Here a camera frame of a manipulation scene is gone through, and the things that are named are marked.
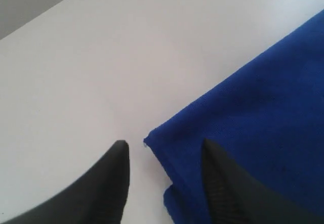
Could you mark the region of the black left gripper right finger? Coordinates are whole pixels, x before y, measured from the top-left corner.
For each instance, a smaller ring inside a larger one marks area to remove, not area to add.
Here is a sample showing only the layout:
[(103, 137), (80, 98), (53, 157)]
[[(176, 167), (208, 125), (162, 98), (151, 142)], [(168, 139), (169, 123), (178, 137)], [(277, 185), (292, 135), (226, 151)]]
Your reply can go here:
[(212, 223), (323, 223), (265, 187), (217, 143), (202, 145), (202, 183)]

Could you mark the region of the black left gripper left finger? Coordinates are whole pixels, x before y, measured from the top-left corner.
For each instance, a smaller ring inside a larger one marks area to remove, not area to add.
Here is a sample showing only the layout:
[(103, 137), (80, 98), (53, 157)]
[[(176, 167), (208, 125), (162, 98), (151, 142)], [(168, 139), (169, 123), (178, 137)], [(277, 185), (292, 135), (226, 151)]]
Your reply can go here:
[(129, 145), (118, 140), (66, 189), (7, 222), (120, 223), (129, 186)]

